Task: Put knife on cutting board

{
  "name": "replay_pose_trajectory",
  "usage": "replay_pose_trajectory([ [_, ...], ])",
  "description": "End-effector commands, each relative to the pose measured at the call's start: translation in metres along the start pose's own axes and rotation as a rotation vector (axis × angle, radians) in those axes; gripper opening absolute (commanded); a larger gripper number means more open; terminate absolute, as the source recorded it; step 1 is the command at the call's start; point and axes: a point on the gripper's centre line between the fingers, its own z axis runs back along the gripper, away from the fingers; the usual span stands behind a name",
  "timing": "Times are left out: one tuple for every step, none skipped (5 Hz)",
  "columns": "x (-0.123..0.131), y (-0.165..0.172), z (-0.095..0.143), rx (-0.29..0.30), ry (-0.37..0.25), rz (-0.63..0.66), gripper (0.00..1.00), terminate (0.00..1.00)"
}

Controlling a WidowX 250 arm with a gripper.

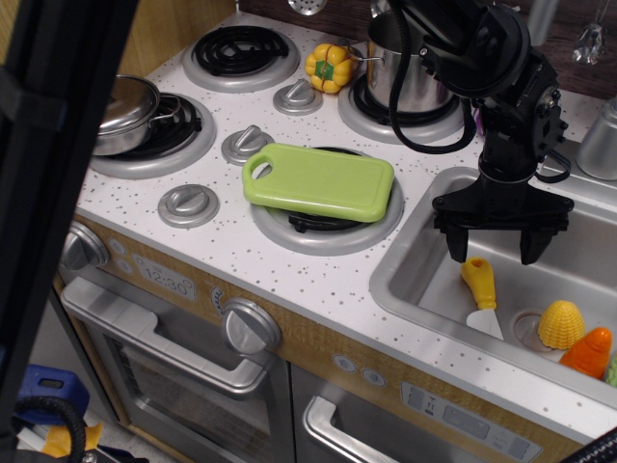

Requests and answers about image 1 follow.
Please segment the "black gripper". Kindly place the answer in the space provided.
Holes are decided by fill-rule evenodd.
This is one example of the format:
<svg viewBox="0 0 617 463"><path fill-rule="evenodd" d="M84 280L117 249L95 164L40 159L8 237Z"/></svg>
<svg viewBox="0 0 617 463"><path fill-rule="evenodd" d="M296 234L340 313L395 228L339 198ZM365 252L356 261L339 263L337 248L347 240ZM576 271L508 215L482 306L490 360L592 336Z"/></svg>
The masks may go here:
<svg viewBox="0 0 617 463"><path fill-rule="evenodd" d="M498 182L484 175L471 185L435 198L434 226L445 232L451 258L467 260L469 231L521 232L521 263L535 263L552 237L569 226L574 201L526 181Z"/></svg>

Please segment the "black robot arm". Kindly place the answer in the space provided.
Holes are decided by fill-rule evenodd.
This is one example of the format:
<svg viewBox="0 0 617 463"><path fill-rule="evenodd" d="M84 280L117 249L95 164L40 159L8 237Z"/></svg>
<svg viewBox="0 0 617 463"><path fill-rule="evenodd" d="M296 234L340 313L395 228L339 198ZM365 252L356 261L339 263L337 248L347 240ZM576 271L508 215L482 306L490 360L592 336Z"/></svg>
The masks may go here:
<svg viewBox="0 0 617 463"><path fill-rule="evenodd" d="M398 124L398 100L412 53L462 99L465 133L475 133L477 107L484 130L478 179L433 201L434 226L451 257L467 258L469 231L518 231L522 264L536 262L552 238L568 228L573 200L530 185L537 168L564 142L557 73L531 45L521 17L477 1L392 1L402 45L389 97Z"/></svg>

